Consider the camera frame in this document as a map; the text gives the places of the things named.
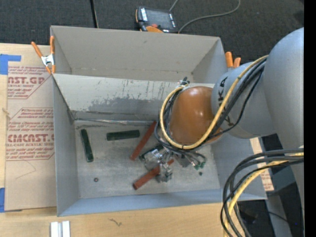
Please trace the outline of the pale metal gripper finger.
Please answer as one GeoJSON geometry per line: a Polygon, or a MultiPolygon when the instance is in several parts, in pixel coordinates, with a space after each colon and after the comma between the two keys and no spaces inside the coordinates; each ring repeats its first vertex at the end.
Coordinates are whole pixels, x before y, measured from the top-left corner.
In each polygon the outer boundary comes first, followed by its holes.
{"type": "Polygon", "coordinates": [[[158,167],[158,175],[156,176],[157,182],[168,182],[172,178],[173,169],[169,163],[161,163],[158,167]]]}
{"type": "Polygon", "coordinates": [[[147,170],[152,170],[162,163],[163,158],[162,151],[159,151],[158,149],[148,151],[143,154],[144,166],[147,170]]]}

